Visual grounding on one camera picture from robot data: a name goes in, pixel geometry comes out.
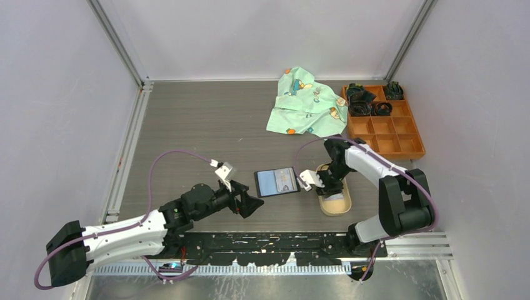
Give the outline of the beige oval tray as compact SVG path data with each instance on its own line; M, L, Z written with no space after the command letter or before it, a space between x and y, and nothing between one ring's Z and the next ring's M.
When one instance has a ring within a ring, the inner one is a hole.
M348 183L342 180L343 188L340 193L328 197L318 196L321 211L327 216L340 216L347 213L352 207Z

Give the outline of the black card holder wallet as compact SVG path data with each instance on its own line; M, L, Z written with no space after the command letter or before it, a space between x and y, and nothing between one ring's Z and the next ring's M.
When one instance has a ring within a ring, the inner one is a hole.
M259 198L298 193L301 191L293 167L256 171L254 173Z

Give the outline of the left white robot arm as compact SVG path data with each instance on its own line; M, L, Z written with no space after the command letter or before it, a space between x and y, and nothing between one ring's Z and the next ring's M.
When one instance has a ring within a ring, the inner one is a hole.
M248 194L248 186L231 181L213 190L197 184L179 198L148 214L124 221L82 227L66 223L46 244L51 287L80 280L105 264L138 256L175 258L183 248L180 235L200 221L225 208L249 217L264 201Z

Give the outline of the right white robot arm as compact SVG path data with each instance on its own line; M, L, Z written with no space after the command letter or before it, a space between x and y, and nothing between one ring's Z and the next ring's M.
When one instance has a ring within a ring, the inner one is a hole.
M316 192L324 199L345 194L344 178L358 172L378 189L378 212L375 216L349 226L348 251L365 255L371 242L402 234L431 230L437 224L437 209L429 192L426 175L419 169L399 167L364 141L330 136L324 142L331 162L316 172Z

